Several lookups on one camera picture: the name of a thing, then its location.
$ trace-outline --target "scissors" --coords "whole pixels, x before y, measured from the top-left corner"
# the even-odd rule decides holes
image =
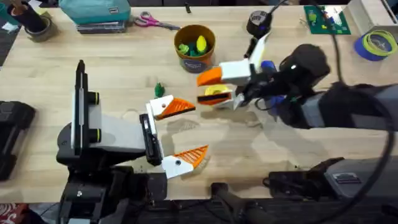
[[[134,23],[139,27],[159,26],[159,27],[168,28],[170,30],[181,29],[180,27],[174,26],[172,24],[159,22],[158,20],[153,18],[149,12],[146,12],[146,11],[142,12],[139,17],[136,17],[134,19]]]

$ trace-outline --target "green circuit board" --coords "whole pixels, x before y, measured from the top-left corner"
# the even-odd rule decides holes
[[[321,8],[327,12],[329,17],[332,17],[330,21],[332,21],[332,30],[335,34],[351,34],[341,7],[321,6]],[[330,34],[325,18],[315,6],[304,6],[304,11],[312,34]]]

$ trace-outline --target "white box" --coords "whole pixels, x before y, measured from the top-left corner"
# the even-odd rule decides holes
[[[398,20],[386,0],[351,0],[347,6],[361,35],[385,30],[398,39]]]

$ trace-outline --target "wooden table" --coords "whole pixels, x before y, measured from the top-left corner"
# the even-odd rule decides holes
[[[239,60],[249,44],[246,21],[254,10],[269,7],[134,8],[132,13],[150,11],[164,22],[185,26],[202,24],[216,35],[215,62]],[[70,95],[79,59],[86,63],[89,88],[101,94],[103,112],[138,122],[136,113],[154,97],[157,82],[167,94],[195,102],[203,93],[196,88],[195,75],[178,64],[174,51],[175,31],[159,27],[131,27],[126,34],[80,35],[72,21],[59,9],[49,9],[61,33],[36,44],[21,31],[1,72],[2,100],[17,100],[37,109],[12,179],[0,184],[0,202],[56,202],[68,177],[67,168],[55,160],[57,136],[71,119]],[[272,34],[264,59],[279,64],[299,44],[319,45],[328,56],[332,72],[317,88],[336,80],[335,53],[329,35],[312,35],[299,23],[302,6],[276,10]],[[358,30],[346,14],[353,35],[338,36],[343,76],[350,83],[374,85],[398,82],[397,54],[383,62],[368,62],[356,55],[353,42]],[[204,169],[169,180],[168,198],[209,197],[212,182],[229,183],[242,197],[269,197],[261,185],[273,170],[308,169],[319,162],[346,158],[377,157],[384,144],[383,131],[360,129],[290,128],[253,106],[233,111],[196,111],[157,122],[166,154],[210,145],[211,157]],[[138,170],[144,160],[129,162]]]

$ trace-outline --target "black wire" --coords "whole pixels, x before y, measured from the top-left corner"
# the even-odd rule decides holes
[[[285,1],[281,1],[278,5],[274,6],[271,11],[270,14],[272,12],[274,12],[283,2]],[[326,18],[325,14],[322,12],[322,9],[320,8],[320,6],[317,4],[317,2],[315,0],[312,0],[312,4],[318,9],[318,11],[323,15],[327,29],[331,35],[332,41],[333,41],[333,45],[335,48],[335,54],[336,54],[336,68],[337,68],[337,77],[338,77],[338,81],[344,85],[347,86],[347,84],[345,83],[343,76],[341,74],[341,60],[340,60],[340,51],[338,48],[338,43],[336,40],[336,35],[332,29],[331,23],[330,21]],[[394,143],[395,143],[395,135],[394,135],[394,121],[392,119],[392,116],[390,114],[390,112],[388,111],[388,109],[374,96],[360,92],[358,90],[354,90],[354,89],[350,89],[350,92],[354,93],[354,94],[359,94],[363,97],[366,97],[375,107],[376,109],[382,114],[382,117],[384,118],[384,121],[386,122],[386,130],[387,130],[387,139],[386,139],[386,144],[384,146],[384,150],[382,153],[381,158],[379,159],[376,167],[373,170],[373,173],[371,174],[371,176],[368,178],[368,180],[366,181],[366,183],[360,188],[360,190],[355,194],[355,196],[353,198],[351,198],[351,200],[344,206],[342,206],[340,209],[338,209],[337,211],[333,212],[330,215],[327,215],[319,220],[315,220],[313,222],[310,222],[311,224],[319,224],[319,223],[323,223],[325,221],[329,221],[332,220],[344,213],[346,213],[349,209],[351,209],[353,206],[355,206],[358,202],[360,202],[365,195],[369,192],[369,190],[373,187],[373,185],[376,183],[376,181],[378,180],[378,178],[380,177],[381,173],[383,172],[384,168],[386,167],[388,160],[390,158],[391,152],[393,150],[394,147]]]
[[[223,222],[229,223],[229,220],[228,220],[228,219],[223,218],[223,217],[217,215],[215,212],[211,211],[211,210],[206,206],[205,203],[202,204],[202,205],[203,205],[203,207],[206,209],[206,211],[209,212],[210,214],[212,214],[215,218],[218,218],[219,220],[221,220],[221,221],[223,221]]]
[[[365,184],[360,188],[360,190],[354,195],[354,197],[351,198],[351,200],[349,200],[349,202],[346,205],[342,206],[337,211],[335,211],[332,214],[327,215],[319,220],[310,222],[310,224],[319,224],[319,223],[323,223],[325,221],[330,221],[330,220],[346,213],[349,209],[351,209],[353,206],[355,206],[357,203],[359,203],[366,196],[366,194],[369,192],[369,190],[372,189],[373,185],[376,183],[376,181],[380,177],[384,168],[387,166],[391,152],[394,148],[394,143],[395,143],[394,121],[393,121],[392,116],[391,116],[390,112],[388,111],[388,109],[374,96],[371,96],[371,95],[368,95],[367,93],[363,93],[363,92],[356,91],[356,90],[351,90],[351,92],[354,94],[362,95],[363,97],[366,97],[367,99],[369,99],[375,105],[377,110],[382,114],[382,116],[386,122],[386,130],[387,130],[386,144],[384,145],[384,150],[383,150],[382,156],[379,159],[379,161],[377,162],[373,173],[370,175],[370,177],[365,182]]]
[[[278,4],[276,4],[268,13],[272,14],[280,5],[287,2],[288,0],[281,0]]]
[[[202,205],[202,206],[207,210],[207,212],[209,212],[210,214],[212,214],[215,218],[217,218],[217,219],[219,219],[219,220],[221,220],[221,221],[223,221],[223,222],[229,223],[230,221],[229,221],[228,219],[223,218],[223,217],[217,215],[215,212],[213,212],[212,210],[210,210],[210,209],[206,206],[206,204],[207,204],[208,202],[210,202],[210,201],[211,201],[211,199],[209,199],[209,200],[204,200],[204,201],[199,201],[199,200],[198,200],[197,203],[193,203],[193,204],[191,204],[191,205],[189,205],[189,206],[183,207],[183,208],[179,209],[179,211],[186,210],[186,209],[192,208],[192,207],[196,207],[196,206],[198,206],[198,205]],[[170,212],[170,209],[164,209],[164,210],[145,210],[145,212]]]
[[[140,208],[140,210],[137,212],[137,214],[136,214],[136,217],[137,217],[137,218],[136,218],[136,220],[134,221],[134,224],[136,224],[136,223],[138,222],[138,219],[139,219],[139,217],[140,217],[142,211],[144,211],[145,207],[146,207],[146,204],[144,204],[144,205]]]
[[[54,207],[54,205],[58,204],[58,202],[53,203],[52,205],[50,205],[48,208],[46,208],[41,214],[40,217],[42,217],[46,212],[48,212],[52,207]]]
[[[196,207],[198,205],[201,205],[201,204],[204,204],[204,203],[208,203],[210,201],[211,201],[211,199],[209,199],[209,200],[201,200],[201,201],[198,200],[196,203],[192,203],[191,205],[188,205],[186,207],[177,209],[177,211],[184,211],[186,209],[193,208],[193,207]],[[161,209],[161,210],[150,210],[150,209],[147,209],[145,211],[146,212],[170,212],[170,209],[169,208]]]
[[[227,203],[221,197],[218,197],[218,199],[221,201],[221,204],[223,205],[224,210],[228,215],[231,224],[235,224],[234,217],[232,216],[231,210],[229,209]]]
[[[263,98],[258,98],[258,99],[256,99],[255,102],[254,102],[254,106],[255,106],[257,109],[261,110],[261,111],[271,110],[271,109],[275,108],[276,105],[277,105],[277,103],[274,103],[271,107],[268,107],[268,108],[261,108],[261,107],[259,106],[259,101],[260,101],[260,100],[263,100]]]
[[[336,34],[333,31],[331,22],[329,21],[328,18],[326,18],[325,13],[322,12],[321,7],[317,4],[317,2],[315,0],[311,0],[312,5],[315,6],[318,9],[318,12],[323,15],[324,21],[326,23],[326,27],[329,31],[329,34],[331,35],[331,39],[333,41],[333,46],[335,48],[335,54],[336,54],[336,68],[337,68],[337,77],[338,77],[338,81],[340,83],[342,83],[343,85],[346,85],[344,78],[341,74],[341,60],[340,60],[340,50],[338,48],[338,44],[337,44],[337,40],[336,40]]]

